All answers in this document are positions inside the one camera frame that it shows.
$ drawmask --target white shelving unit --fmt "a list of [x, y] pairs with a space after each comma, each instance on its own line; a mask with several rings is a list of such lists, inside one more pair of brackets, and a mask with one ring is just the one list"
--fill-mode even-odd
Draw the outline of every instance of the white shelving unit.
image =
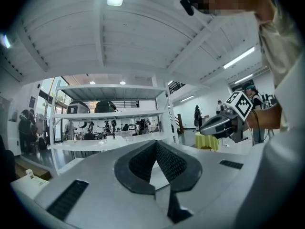
[[[83, 146], [83, 151], [96, 151], [101, 146], [101, 151], [104, 149], [107, 149], [107, 145], [109, 146], [115, 146], [116, 148], [122, 147], [125, 145], [129, 145], [131, 143], [136, 143], [140, 141], [145, 140], [163, 140], [166, 138], [172, 138], [175, 137], [175, 142], [178, 142], [178, 134], [177, 129], [174, 128], [174, 133], [172, 133], [172, 130], [167, 130], [167, 134], [165, 133], [156, 133], [156, 134], [146, 134], [141, 135], [138, 138], [133, 137], [132, 142], [125, 142], [120, 139], [118, 136], [116, 142], [102, 142], [100, 144], [97, 144], [96, 142], [85, 145], [84, 143], [80, 145], [80, 143], [75, 143], [75, 148], [73, 147], [73, 143], [69, 143], [69, 145], [63, 145], [63, 144], [54, 144], [53, 141], [53, 129], [55, 125], [60, 121], [61, 119], [67, 119], [71, 121], [98, 121], [98, 120], [118, 120], [118, 119], [132, 119], [132, 118], [143, 118], [143, 117], [152, 117], [152, 116], [162, 116], [164, 113], [171, 112], [173, 113], [173, 107], [172, 107], [172, 101], [171, 101], [171, 95], [169, 92], [168, 85], [166, 87], [150, 87], [150, 86], [137, 86], [137, 85], [115, 85], [115, 84], [89, 84], [89, 85], [77, 85], [77, 86], [60, 86], [61, 81], [59, 80], [56, 86], [55, 94], [52, 101], [51, 106], [51, 116], [50, 116], [50, 143], [51, 143], [51, 152], [52, 152], [52, 158], [54, 161], [54, 166], [56, 169], [57, 174], [59, 175], [62, 170], [66, 170], [66, 167], [62, 167], [61, 169], [58, 169], [56, 158], [55, 158], [55, 149], [66, 149], [66, 150], [74, 150], [77, 148], [78, 150]], [[72, 100], [76, 101], [102, 101], [102, 100], [108, 100], [108, 101], [130, 101], [130, 100], [154, 100], [157, 110], [148, 110], [148, 111], [131, 111], [131, 112], [114, 112], [114, 113], [89, 113], [89, 114], [55, 114], [55, 101], [57, 97], [58, 91], [62, 91], [65, 94], [67, 94]], [[158, 104], [156, 99], [161, 95], [167, 92], [167, 101], [161, 101], [163, 104]], [[171, 123], [173, 126], [175, 126], [174, 119], [170, 120], [168, 115], [168, 122]]]

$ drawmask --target metal shelf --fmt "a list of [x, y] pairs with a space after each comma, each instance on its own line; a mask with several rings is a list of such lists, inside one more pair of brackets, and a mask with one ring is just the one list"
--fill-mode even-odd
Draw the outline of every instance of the metal shelf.
[[100, 101], [100, 100], [154, 100], [166, 88], [137, 86], [137, 85], [115, 85], [94, 84], [62, 86], [57, 89], [63, 91], [73, 100]]
[[92, 114], [52, 114], [52, 118], [63, 118], [72, 121], [118, 120], [138, 117], [151, 117], [168, 112], [168, 110], [92, 113]]

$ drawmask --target white ceiling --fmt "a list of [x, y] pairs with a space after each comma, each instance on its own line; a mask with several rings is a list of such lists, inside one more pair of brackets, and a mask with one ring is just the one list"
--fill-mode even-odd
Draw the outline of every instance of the white ceiling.
[[[69, 75], [88, 83], [89, 74], [97, 83], [151, 85], [157, 75], [196, 86], [261, 67], [251, 13], [190, 17], [177, 0], [124, 0], [120, 7], [106, 1], [30, 0], [8, 32], [12, 47], [2, 48], [1, 65], [23, 83]], [[223, 69], [255, 45], [256, 52]]]

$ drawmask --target yellow tablecloth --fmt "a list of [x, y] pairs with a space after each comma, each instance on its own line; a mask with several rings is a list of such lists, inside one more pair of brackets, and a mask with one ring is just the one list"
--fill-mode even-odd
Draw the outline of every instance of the yellow tablecloth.
[[215, 152], [218, 150], [219, 141], [212, 135], [201, 135], [200, 132], [195, 134], [195, 146], [198, 149], [205, 149], [210, 147]]

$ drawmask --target robotic hand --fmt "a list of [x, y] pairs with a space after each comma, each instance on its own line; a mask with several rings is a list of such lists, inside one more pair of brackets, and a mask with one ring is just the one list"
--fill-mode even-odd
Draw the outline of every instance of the robotic hand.
[[252, 110], [253, 104], [241, 92], [233, 94], [221, 105], [220, 114], [212, 117], [200, 128], [202, 135], [213, 135], [217, 139], [230, 137], [234, 142], [239, 143], [247, 139], [243, 137], [244, 123]]

